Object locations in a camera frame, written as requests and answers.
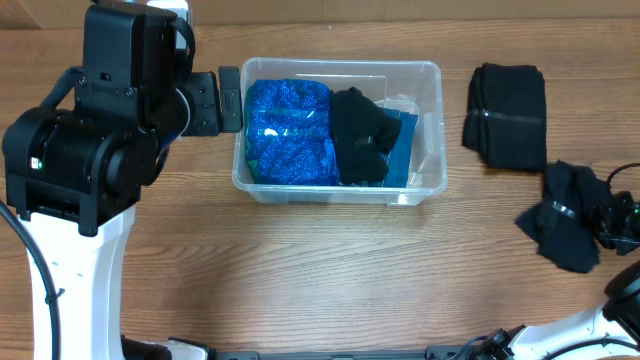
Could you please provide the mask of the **small black garment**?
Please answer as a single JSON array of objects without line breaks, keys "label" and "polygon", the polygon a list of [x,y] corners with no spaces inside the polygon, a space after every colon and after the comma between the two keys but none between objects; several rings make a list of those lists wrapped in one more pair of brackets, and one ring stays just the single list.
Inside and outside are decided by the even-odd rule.
[{"label": "small black garment", "polygon": [[609,186],[591,168],[558,161],[546,167],[542,201],[515,224],[558,268],[588,273],[599,263],[593,230],[597,208],[609,197]]}]

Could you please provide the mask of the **blue sequin fabric bundle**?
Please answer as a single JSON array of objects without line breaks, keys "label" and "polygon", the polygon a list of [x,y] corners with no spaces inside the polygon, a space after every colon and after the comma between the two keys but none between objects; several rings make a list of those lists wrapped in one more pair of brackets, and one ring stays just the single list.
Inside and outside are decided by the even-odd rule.
[{"label": "blue sequin fabric bundle", "polygon": [[330,90],[316,81],[260,79],[245,97],[245,161],[265,185],[333,186]]}]

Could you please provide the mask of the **large black garment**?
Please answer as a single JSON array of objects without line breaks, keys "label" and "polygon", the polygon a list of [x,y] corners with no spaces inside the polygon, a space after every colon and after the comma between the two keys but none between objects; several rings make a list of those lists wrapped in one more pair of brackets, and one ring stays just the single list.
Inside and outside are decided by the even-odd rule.
[{"label": "large black garment", "polygon": [[537,67],[485,63],[474,70],[462,145],[488,167],[543,171],[546,125],[545,81]]}]

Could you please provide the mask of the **blue denim jeans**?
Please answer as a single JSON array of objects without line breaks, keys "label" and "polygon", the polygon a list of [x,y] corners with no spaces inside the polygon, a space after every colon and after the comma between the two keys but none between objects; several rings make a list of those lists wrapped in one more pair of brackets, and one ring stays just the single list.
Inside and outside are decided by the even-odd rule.
[{"label": "blue denim jeans", "polygon": [[405,188],[409,177],[412,143],[418,116],[409,112],[384,108],[386,115],[401,122],[401,131],[394,148],[388,155],[380,153],[389,170],[385,178],[377,182],[369,182],[370,187]]}]

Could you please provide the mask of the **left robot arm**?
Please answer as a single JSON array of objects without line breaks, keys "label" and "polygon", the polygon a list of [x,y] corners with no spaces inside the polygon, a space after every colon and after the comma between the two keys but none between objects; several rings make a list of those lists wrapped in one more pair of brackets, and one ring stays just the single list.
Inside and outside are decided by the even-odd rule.
[{"label": "left robot arm", "polygon": [[125,248],[171,144],[243,127],[240,74],[193,68],[185,1],[95,1],[83,62],[2,140],[1,213],[25,245],[38,359],[212,359],[206,345],[134,341],[120,326]]}]

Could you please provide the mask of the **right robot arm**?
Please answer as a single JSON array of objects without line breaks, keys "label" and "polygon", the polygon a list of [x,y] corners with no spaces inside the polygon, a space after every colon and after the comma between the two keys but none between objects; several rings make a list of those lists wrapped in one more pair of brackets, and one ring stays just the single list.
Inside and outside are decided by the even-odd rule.
[{"label": "right robot arm", "polygon": [[[531,220],[539,253],[558,267],[587,273],[598,257],[596,240],[616,248],[639,244],[639,206],[627,192],[548,190],[521,217]],[[639,354],[639,265],[606,287],[608,301],[546,325],[499,329],[467,342],[458,359],[598,359]]]}]

